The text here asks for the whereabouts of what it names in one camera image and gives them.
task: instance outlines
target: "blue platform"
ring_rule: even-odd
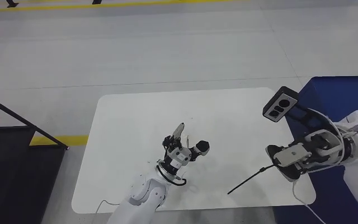
[[[358,110],[358,76],[314,77],[299,92],[299,104],[340,121]],[[308,132],[298,122],[287,121],[295,139]],[[343,180],[344,170],[335,167],[309,174],[317,195],[310,207],[326,224],[358,223],[358,202]],[[274,207],[274,213],[278,224],[321,223],[304,206]]]

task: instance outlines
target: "white table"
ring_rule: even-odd
[[[293,138],[285,119],[278,123],[262,116],[274,95],[269,88],[242,88],[106,95],[97,105],[81,170],[72,199],[77,213],[94,213],[99,202],[120,202],[133,178],[153,169],[164,155],[164,137],[185,123],[183,141],[190,147],[203,139],[210,152],[185,172],[187,185],[172,186],[160,210],[265,207],[300,204],[292,183],[272,168],[231,195],[227,192],[259,168],[271,164],[265,148],[286,146]],[[311,204],[315,191],[302,176],[295,191]],[[100,212],[113,212],[103,204]]]

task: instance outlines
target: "black cable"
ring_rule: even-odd
[[[186,184],[186,179],[183,178],[182,180],[184,181],[183,183],[181,184],[178,184],[178,183],[175,183],[174,181],[171,181],[170,179],[168,179],[164,174],[163,172],[161,171],[161,168],[159,168],[159,166],[157,165],[157,169],[158,171],[162,174],[162,176],[164,177],[164,179],[166,179],[169,183],[175,185],[175,186],[184,186]]]
[[[247,178],[246,180],[244,180],[241,184],[237,185],[234,189],[232,189],[231,191],[229,191],[228,194],[231,194],[231,192],[233,192],[234,190],[236,190],[238,187],[242,186],[244,183],[248,182],[249,180],[251,180],[252,178],[254,178],[257,174],[261,173],[261,172],[264,172],[265,170],[271,168],[271,167],[274,167],[275,165],[272,164],[270,166],[266,166],[266,167],[263,167],[261,168],[259,171],[257,171],[255,174],[253,174],[252,176],[250,176],[249,178]]]

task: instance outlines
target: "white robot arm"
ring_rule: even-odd
[[[200,141],[195,147],[183,147],[180,141],[183,130],[184,123],[181,123],[172,136],[164,139],[164,160],[158,160],[149,174],[139,175],[130,194],[119,204],[107,224],[149,224],[156,209],[164,203],[169,187],[186,184],[186,179],[176,175],[177,171],[199,155],[205,156],[209,152],[209,143]]]
[[[272,163],[289,181],[294,182],[307,172],[343,165],[358,158],[357,126],[343,120],[333,123],[324,114],[297,103],[298,93],[282,87],[262,112],[273,122],[286,116],[310,131],[287,147],[270,145],[266,148]],[[348,117],[352,120],[354,115],[352,113],[344,120],[348,121]]]

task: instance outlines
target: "gray floor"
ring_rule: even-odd
[[[89,134],[107,94],[281,86],[358,74],[357,0],[251,0],[0,13],[0,102],[52,135]],[[0,113],[0,125],[18,123]],[[65,155],[44,224],[91,223]],[[95,223],[105,223],[100,214]],[[158,212],[153,223],[274,223],[271,208]]]
[[[66,152],[48,204],[43,224],[89,224],[93,214],[77,214],[72,210],[71,201],[84,154],[84,146],[71,147]],[[98,214],[95,224],[106,223],[110,214]],[[235,208],[202,211],[157,212],[152,224],[233,224],[233,223],[275,223],[272,209]]]

